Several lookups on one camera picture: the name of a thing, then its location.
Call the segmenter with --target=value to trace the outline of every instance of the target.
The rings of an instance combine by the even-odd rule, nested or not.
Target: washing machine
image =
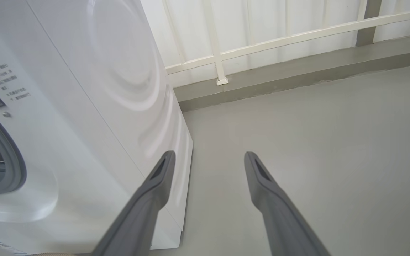
[[[178,247],[192,147],[139,0],[0,0],[1,248],[91,252],[167,150]]]

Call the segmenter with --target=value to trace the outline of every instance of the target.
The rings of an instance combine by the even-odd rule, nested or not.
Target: front-loading washing machine
[[[167,150],[178,247],[192,145],[138,0],[0,0],[0,247],[91,252]]]

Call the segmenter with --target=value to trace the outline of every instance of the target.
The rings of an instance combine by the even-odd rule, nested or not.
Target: white wall
[[[202,0],[166,0],[178,31],[186,61],[212,55]],[[222,52],[251,44],[247,0],[211,0]],[[329,26],[357,20],[359,0],[328,0]],[[394,13],[395,0],[382,0],[381,15]],[[255,43],[286,36],[285,0],[249,0],[251,31]],[[165,66],[181,63],[162,0],[142,0]],[[289,0],[291,34],[319,29],[324,0]],[[405,0],[402,11],[410,10]],[[257,52],[223,62],[225,74],[258,68],[308,55],[355,46],[357,32],[337,34],[277,49]],[[410,36],[410,21],[380,26],[374,41]],[[214,64],[170,74],[173,87],[217,77]]]

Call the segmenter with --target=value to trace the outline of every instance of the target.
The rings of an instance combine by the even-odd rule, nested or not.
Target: concrete floor
[[[268,256],[243,169],[256,152],[332,255],[410,255],[410,67],[184,113],[194,141],[177,249]]]

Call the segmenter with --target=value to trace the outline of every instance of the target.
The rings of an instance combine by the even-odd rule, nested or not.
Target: concrete ledge
[[[175,88],[183,112],[368,72],[410,66],[410,37],[336,50]]]

